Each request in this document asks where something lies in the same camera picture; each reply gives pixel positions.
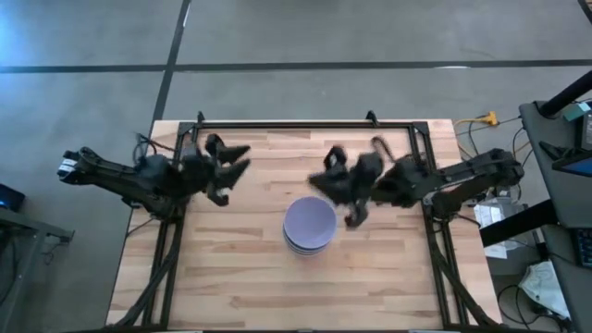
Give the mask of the laptop with blue screen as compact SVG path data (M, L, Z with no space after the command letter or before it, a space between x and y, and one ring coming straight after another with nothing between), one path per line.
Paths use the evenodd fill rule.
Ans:
M548 142L539 142L538 145L551 159L553 170L592 178L592 151L560 147Z

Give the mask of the white paper sheet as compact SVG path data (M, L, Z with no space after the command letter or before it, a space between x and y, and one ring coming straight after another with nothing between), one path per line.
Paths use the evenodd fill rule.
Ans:
M484 248L485 255L488 258L494 259L507 259L507 249L504 242L493 244Z
M511 207L508 203L489 201L477 204L473 210L480 228L486 228L505 219Z

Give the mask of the lavender plastic bowl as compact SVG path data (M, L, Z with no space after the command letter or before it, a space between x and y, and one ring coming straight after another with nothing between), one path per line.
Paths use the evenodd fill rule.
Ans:
M337 232L337 215L325 200L314 196L302 197L288 208L282 226L295 238L304 232Z

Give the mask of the black desk crossbar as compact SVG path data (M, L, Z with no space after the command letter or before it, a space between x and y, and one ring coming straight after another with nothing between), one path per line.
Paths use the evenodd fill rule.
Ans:
M492 225L480 229L480 236L484 247L488 247L527 231L546 225L557 225L559 219L551 200L538 203L532 207L494 222Z

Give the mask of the black office desk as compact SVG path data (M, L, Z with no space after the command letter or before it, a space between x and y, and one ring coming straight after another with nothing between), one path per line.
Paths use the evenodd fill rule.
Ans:
M592 333L592 269L578 264L567 229L547 225L541 230L575 331Z

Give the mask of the dark grey metal table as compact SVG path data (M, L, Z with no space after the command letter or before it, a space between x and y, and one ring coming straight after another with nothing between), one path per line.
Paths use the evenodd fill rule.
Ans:
M0 297L0 333L9 333L12 322L24 306L25 289L30 284L33 270L43 254L48 237L59 244L69 244L74 230L56 227L7 209L0 208L0 227L7 227L11 237L24 241L22 251L16 255L17 263L6 294Z

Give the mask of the black keyboard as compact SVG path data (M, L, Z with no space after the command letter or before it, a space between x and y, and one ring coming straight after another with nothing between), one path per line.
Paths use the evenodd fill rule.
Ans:
M592 269L592 228L578 228L574 232L574 244L580 265Z

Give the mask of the large white plastic bowl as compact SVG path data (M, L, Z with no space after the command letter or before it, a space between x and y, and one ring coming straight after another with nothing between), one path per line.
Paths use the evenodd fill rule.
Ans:
M285 236L284 237L288 247L296 254L301 255L301 256L315 256L317 254L320 254L322 251L324 251L328 245L329 242L318 247L318 248L314 248L314 249L306 249L303 247L298 246L296 243L294 243L289 237Z

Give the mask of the black device with blue light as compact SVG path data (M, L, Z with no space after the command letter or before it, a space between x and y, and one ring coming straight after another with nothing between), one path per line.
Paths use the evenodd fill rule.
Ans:
M0 208L18 212L25 199L26 196L22 192L0 183Z

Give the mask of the white plastic bag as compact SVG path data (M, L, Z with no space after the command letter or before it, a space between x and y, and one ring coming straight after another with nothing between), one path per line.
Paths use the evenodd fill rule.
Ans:
M551 261L527 267L518 286L534 302L563 318L571 318Z

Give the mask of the teal box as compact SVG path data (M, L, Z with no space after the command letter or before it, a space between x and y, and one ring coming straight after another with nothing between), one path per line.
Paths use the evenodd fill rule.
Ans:
M592 112L592 105L588 102L573 103L563 109L562 116L568 121L575 121L580 117Z

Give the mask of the black round pole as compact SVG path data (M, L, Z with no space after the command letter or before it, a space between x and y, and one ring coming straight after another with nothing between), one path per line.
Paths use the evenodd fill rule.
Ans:
M543 117L551 118L590 90L592 90L592 70L545 102L538 108L538 113Z

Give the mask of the black metal table frame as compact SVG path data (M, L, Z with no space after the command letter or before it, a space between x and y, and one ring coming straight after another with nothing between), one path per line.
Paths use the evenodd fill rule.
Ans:
M231 129L208 121L228 145L250 146L251 165L219 207L195 196L181 236L169 307L154 319L172 329L430 329L441 328L438 296L420 206L372 207L355 231L339 227L319 254L291 251L282 235L287 208L312 194L308 174L329 148L342 145L350 162L376 135L392 152L422 150L403 123L243 122Z

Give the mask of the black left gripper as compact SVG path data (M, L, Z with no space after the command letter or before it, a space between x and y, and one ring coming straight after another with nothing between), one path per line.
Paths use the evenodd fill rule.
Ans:
M190 138L179 159L182 196L201 192L217 206L228 205L226 190L234 188L251 163L250 159L237 160L250 150L249 145L226 146L219 135L211 133L206 136L204 154L198 140Z

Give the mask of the grey office desk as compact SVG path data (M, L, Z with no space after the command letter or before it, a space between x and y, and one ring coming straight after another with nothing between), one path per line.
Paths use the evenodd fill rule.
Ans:
M592 228L592 178L554 170L550 157L539 146L547 142L572 147L574 125L560 117L541 116L534 103L520 105L519 112L559 222L566 228Z

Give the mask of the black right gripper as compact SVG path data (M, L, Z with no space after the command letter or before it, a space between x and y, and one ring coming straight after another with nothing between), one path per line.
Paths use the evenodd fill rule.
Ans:
M326 170L309 175L308 182L335 205L346 205L350 211L344 217L346 227L358 228L368 217L366 204L384 162L376 151L360 154L352 167L346 162L344 148L334 145L324 160Z

